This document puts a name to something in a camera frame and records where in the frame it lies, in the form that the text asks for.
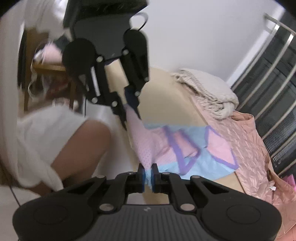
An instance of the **folded clothing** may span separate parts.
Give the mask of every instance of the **folded clothing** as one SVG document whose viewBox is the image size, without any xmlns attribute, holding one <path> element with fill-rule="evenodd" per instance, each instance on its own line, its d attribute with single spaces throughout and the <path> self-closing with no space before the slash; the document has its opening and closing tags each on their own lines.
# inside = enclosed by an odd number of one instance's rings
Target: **folded clothing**
<svg viewBox="0 0 296 241">
<path fill-rule="evenodd" d="M 194 69 L 180 69 L 173 76 L 194 90 L 200 105 L 215 119 L 232 115 L 239 104 L 235 93 L 219 77 Z"/>
<path fill-rule="evenodd" d="M 210 180 L 227 176 L 238 168 L 228 142 L 210 126 L 144 125 L 125 105 L 133 149 L 151 184 L 151 166 L 160 172 L 177 173 L 183 179 L 199 175 Z"/>
</svg>

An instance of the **white wall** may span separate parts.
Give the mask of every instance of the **white wall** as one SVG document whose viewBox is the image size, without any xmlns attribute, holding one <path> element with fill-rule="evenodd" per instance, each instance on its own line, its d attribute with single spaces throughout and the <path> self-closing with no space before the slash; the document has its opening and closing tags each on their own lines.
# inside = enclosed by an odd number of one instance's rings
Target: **white wall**
<svg viewBox="0 0 296 241">
<path fill-rule="evenodd" d="M 277 8 L 273 0 L 150 0 L 143 28 L 150 64 L 199 69 L 226 81 L 264 30 L 263 14 Z"/>
</svg>

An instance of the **white floor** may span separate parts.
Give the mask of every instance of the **white floor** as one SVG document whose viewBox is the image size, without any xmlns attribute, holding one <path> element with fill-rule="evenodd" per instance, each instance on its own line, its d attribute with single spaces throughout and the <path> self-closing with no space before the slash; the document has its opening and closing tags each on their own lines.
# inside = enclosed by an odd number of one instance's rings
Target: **white floor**
<svg viewBox="0 0 296 241">
<path fill-rule="evenodd" d="M 123 141 L 121 127 L 109 107 L 87 104 L 86 113 L 91 118 L 105 122 L 112 131 L 112 149 L 100 162 L 95 175 L 102 174 L 108 179 L 113 179 L 119 173 L 135 171 L 135 166 L 129 160 L 126 143 Z M 15 194 L 21 204 L 38 197 L 30 191 L 14 188 Z M 129 204 L 145 204 L 142 194 L 132 194 L 128 197 Z M 12 226 L 12 216 L 18 205 L 7 186 L 0 186 L 0 240 L 17 241 L 16 233 Z"/>
</svg>

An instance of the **person's leg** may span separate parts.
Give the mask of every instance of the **person's leg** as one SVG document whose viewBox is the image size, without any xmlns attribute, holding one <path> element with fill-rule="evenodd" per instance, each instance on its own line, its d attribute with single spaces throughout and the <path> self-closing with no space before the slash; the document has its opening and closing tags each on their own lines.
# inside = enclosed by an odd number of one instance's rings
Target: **person's leg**
<svg viewBox="0 0 296 241">
<path fill-rule="evenodd" d="M 99 160 L 109 148 L 110 140 L 110 131 L 103 123 L 87 120 L 81 125 L 51 165 L 65 187 L 91 177 Z M 51 191 L 44 183 L 30 190 L 40 195 Z"/>
</svg>

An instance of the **ribbed black plastic surface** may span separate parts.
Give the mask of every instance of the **ribbed black plastic surface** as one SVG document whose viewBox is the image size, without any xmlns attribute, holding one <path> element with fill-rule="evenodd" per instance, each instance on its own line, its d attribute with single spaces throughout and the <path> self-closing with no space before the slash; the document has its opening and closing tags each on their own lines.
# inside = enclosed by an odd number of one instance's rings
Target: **ribbed black plastic surface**
<svg viewBox="0 0 296 241">
<path fill-rule="evenodd" d="M 124 205 L 118 213 L 102 215 L 77 241 L 217 241 L 193 215 L 171 205 Z"/>
</svg>

